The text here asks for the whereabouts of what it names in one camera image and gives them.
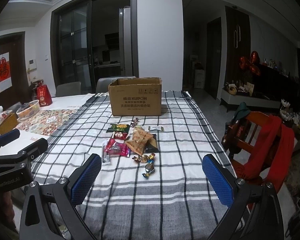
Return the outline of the clear black stick packet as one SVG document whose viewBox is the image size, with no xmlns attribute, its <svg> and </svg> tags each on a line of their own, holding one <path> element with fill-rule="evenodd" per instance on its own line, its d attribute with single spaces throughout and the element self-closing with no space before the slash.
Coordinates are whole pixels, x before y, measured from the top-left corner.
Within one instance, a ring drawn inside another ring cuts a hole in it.
<svg viewBox="0 0 300 240">
<path fill-rule="evenodd" d="M 110 163 L 110 156 L 109 154 L 106 152 L 106 146 L 107 146 L 107 141 L 103 141 L 102 142 L 102 163 L 108 165 Z"/>
</svg>

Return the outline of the magenta snack packet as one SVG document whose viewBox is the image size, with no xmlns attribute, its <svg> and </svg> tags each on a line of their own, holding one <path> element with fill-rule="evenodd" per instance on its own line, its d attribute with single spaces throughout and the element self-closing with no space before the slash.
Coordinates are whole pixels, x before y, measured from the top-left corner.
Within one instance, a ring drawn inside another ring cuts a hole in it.
<svg viewBox="0 0 300 240">
<path fill-rule="evenodd" d="M 125 143 L 117 142 L 114 138 L 109 139 L 104 151 L 109 155 L 130 156 L 130 148 Z"/>
</svg>

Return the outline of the red white snack packet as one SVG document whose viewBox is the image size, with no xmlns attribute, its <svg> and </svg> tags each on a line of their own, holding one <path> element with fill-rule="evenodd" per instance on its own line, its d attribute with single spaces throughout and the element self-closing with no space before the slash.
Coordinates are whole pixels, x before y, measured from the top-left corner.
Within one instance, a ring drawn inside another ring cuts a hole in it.
<svg viewBox="0 0 300 240">
<path fill-rule="evenodd" d="M 119 132 L 119 131 L 113 132 L 113 135 L 112 135 L 112 138 L 117 139 L 117 140 L 126 140 L 127 137 L 128 137 L 128 133 Z"/>
</svg>

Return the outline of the green cracker packet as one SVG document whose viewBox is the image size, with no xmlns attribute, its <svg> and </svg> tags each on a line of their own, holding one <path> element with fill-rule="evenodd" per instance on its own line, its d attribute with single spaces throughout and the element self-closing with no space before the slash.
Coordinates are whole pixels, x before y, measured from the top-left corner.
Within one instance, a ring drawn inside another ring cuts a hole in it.
<svg viewBox="0 0 300 240">
<path fill-rule="evenodd" d="M 107 132 L 123 132 L 128 133 L 130 129 L 130 125 L 127 124 L 110 124 Z"/>
</svg>

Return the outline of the tan paper snack packets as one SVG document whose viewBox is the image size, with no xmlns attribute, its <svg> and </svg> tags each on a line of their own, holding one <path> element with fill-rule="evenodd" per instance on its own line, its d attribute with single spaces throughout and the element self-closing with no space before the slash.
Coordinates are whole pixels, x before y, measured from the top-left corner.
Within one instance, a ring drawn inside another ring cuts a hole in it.
<svg viewBox="0 0 300 240">
<path fill-rule="evenodd" d="M 147 142 L 153 138 L 153 134 L 141 128 L 134 127 L 132 139 L 126 140 L 125 144 L 138 155 L 142 155 Z"/>
</svg>

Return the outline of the tissue box with cover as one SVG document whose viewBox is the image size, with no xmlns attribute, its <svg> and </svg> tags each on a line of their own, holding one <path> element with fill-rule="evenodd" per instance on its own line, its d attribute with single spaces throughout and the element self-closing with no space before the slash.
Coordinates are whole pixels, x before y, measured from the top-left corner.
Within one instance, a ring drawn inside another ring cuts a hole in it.
<svg viewBox="0 0 300 240">
<path fill-rule="evenodd" d="M 0 106 L 0 135 L 6 134 L 18 125 L 17 115 L 12 110 Z"/>
</svg>

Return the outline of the clear plastic food container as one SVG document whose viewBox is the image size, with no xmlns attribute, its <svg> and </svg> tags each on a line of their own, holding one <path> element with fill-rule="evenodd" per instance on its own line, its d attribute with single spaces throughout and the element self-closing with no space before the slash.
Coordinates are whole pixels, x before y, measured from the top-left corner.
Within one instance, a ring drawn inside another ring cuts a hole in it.
<svg viewBox="0 0 300 240">
<path fill-rule="evenodd" d="M 18 116 L 18 119 L 25 120 L 32 116 L 34 116 L 36 113 L 38 113 L 40 110 L 40 104 L 39 100 L 33 100 L 28 103 L 24 103 L 17 111 L 16 114 Z"/>
</svg>

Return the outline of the floral patterned table mat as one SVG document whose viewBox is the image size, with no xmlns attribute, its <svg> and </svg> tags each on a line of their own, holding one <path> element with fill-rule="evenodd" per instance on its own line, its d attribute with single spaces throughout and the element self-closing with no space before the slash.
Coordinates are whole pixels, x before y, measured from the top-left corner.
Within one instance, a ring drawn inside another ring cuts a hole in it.
<svg viewBox="0 0 300 240">
<path fill-rule="evenodd" d="M 17 129 L 25 132 L 50 136 L 59 126 L 67 122 L 76 109 L 40 110 L 34 116 L 19 121 Z"/>
</svg>

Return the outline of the red gift bag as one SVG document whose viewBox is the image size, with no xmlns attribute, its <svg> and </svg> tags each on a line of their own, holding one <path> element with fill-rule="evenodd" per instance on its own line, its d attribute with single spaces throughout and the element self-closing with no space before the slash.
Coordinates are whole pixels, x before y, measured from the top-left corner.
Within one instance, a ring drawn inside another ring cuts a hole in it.
<svg viewBox="0 0 300 240">
<path fill-rule="evenodd" d="M 37 99 L 39 100 L 40 107 L 52 104 L 51 94 L 46 84 L 37 87 Z"/>
</svg>

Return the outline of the red child chair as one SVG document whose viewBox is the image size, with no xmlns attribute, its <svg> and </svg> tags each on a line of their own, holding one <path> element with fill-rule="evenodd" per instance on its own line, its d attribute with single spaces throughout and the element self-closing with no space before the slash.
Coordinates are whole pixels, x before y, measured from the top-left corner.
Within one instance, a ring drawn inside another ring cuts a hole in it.
<svg viewBox="0 0 300 240">
<path fill-rule="evenodd" d="M 294 131 L 282 119 L 262 112 L 234 117 L 221 144 L 239 178 L 254 184 L 272 183 L 279 192 L 294 150 Z"/>
</svg>

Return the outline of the red fu door poster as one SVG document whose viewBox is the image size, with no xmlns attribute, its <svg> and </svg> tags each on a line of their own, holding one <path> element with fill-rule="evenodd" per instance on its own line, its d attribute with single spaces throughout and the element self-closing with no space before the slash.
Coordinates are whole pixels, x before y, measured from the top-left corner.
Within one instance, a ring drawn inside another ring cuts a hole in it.
<svg viewBox="0 0 300 240">
<path fill-rule="evenodd" d="M 12 87 L 10 54 L 0 54 L 0 93 Z"/>
</svg>

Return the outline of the grey chair left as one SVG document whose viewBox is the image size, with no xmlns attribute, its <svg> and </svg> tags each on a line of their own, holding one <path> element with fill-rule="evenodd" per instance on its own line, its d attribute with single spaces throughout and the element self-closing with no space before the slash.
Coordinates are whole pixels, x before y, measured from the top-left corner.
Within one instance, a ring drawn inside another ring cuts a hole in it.
<svg viewBox="0 0 300 240">
<path fill-rule="evenodd" d="M 81 95 L 81 82 L 70 82 L 58 85 L 56 88 L 56 97 Z"/>
</svg>

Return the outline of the black white plaid tablecloth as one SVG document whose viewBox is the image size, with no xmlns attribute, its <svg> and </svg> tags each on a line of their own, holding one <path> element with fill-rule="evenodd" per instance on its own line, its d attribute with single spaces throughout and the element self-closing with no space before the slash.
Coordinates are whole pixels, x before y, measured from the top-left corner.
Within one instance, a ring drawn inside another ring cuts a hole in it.
<svg viewBox="0 0 300 240">
<path fill-rule="evenodd" d="M 196 102 L 186 92 L 162 93 L 160 116 L 138 116 L 143 128 L 156 132 L 159 151 L 154 172 L 145 165 L 112 156 L 103 164 L 79 214 L 98 239 L 207 239 L 227 211 L 202 171 L 213 155 L 232 165 Z M 49 148 L 33 164 L 40 184 L 68 177 L 89 155 L 102 153 L 111 124 L 130 124 L 132 116 L 113 116 L 109 97 L 98 94 L 49 137 Z"/>
</svg>

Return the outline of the dark green cloth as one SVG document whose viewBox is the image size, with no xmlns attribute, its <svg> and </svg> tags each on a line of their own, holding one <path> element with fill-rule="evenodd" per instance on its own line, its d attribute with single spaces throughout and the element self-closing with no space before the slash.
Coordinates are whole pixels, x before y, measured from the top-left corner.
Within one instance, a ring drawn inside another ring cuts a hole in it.
<svg viewBox="0 0 300 240">
<path fill-rule="evenodd" d="M 235 124 L 238 120 L 245 118 L 250 114 L 250 109 L 247 107 L 245 102 L 241 102 L 232 117 L 231 124 Z"/>
</svg>

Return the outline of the grey dining chair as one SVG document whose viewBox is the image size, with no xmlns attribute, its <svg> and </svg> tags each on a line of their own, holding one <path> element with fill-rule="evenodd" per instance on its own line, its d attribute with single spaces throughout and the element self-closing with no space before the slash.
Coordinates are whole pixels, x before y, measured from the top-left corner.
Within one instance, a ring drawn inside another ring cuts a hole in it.
<svg viewBox="0 0 300 240">
<path fill-rule="evenodd" d="M 134 79 L 135 76 L 111 76 L 100 78 L 96 85 L 96 93 L 108 92 L 108 86 L 117 79 Z"/>
</svg>

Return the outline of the red gold wrapped candy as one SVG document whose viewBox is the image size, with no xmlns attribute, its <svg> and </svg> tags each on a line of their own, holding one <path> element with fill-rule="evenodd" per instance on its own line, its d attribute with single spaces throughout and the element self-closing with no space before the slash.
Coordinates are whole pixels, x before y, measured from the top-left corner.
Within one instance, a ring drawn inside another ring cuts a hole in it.
<svg viewBox="0 0 300 240">
<path fill-rule="evenodd" d="M 136 163 L 147 163 L 149 161 L 149 156 L 142 154 L 142 155 L 136 155 L 133 156 L 132 159 L 136 162 Z"/>
</svg>

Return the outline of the blue gold wrapped candy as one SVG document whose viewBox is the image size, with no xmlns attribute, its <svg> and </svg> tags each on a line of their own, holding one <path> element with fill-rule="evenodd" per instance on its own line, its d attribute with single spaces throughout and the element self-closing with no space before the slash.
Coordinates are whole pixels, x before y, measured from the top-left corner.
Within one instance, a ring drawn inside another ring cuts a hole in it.
<svg viewBox="0 0 300 240">
<path fill-rule="evenodd" d="M 145 166 L 145 173 L 142 174 L 142 176 L 145 179 L 148 179 L 149 176 L 155 171 L 155 168 L 154 168 L 154 159 L 155 159 L 155 154 L 151 153 L 148 156 L 147 164 Z"/>
</svg>

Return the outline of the purple wrapped candy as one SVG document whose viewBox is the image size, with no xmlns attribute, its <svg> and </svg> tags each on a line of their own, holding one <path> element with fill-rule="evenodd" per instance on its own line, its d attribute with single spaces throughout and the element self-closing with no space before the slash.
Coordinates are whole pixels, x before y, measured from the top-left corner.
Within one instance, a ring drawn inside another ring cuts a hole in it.
<svg viewBox="0 0 300 240">
<path fill-rule="evenodd" d="M 132 122 L 131 122 L 131 124 L 130 124 L 130 126 L 131 127 L 135 127 L 137 125 L 138 121 L 139 121 L 138 118 L 133 119 Z"/>
</svg>

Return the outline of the black snack packet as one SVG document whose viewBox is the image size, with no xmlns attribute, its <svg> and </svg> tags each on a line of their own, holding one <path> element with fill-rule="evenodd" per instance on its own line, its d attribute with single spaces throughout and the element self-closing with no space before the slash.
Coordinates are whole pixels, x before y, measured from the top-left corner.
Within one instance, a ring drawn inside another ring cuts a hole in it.
<svg viewBox="0 0 300 240">
<path fill-rule="evenodd" d="M 151 137 L 145 146 L 144 153 L 158 153 L 159 152 L 159 146 L 157 143 L 157 135 L 152 134 L 153 137 Z"/>
</svg>

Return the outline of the small white gold packet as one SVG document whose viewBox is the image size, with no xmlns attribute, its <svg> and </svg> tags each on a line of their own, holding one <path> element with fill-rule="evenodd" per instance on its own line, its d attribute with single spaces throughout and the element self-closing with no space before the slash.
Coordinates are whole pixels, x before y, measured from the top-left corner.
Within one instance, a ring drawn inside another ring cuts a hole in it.
<svg viewBox="0 0 300 240">
<path fill-rule="evenodd" d="M 164 128 L 162 126 L 149 126 L 148 131 L 164 131 Z"/>
</svg>

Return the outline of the brown cardboard box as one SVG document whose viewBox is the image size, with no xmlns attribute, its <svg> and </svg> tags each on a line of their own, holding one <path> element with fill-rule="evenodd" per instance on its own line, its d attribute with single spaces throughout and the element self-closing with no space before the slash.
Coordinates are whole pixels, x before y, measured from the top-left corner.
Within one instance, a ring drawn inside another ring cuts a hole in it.
<svg viewBox="0 0 300 240">
<path fill-rule="evenodd" d="M 117 79 L 108 86 L 114 116 L 160 116 L 162 80 L 159 77 Z"/>
</svg>

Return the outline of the black glass sliding door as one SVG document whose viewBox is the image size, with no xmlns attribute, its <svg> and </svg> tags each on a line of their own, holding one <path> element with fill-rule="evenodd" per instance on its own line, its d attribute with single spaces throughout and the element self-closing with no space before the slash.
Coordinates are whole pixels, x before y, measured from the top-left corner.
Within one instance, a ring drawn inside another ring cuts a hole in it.
<svg viewBox="0 0 300 240">
<path fill-rule="evenodd" d="M 137 0 L 73 0 L 51 13 L 56 86 L 80 82 L 94 93 L 104 77 L 139 76 Z"/>
</svg>

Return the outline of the red foil balloons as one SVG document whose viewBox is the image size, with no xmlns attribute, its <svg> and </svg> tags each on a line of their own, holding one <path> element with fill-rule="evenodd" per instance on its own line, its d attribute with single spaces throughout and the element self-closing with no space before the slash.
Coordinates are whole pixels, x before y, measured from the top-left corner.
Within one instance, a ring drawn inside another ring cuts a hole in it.
<svg viewBox="0 0 300 240">
<path fill-rule="evenodd" d="M 250 58 L 246 56 L 240 57 L 239 66 L 241 69 L 249 68 L 253 74 L 260 75 L 260 57 L 257 51 L 252 51 Z"/>
</svg>

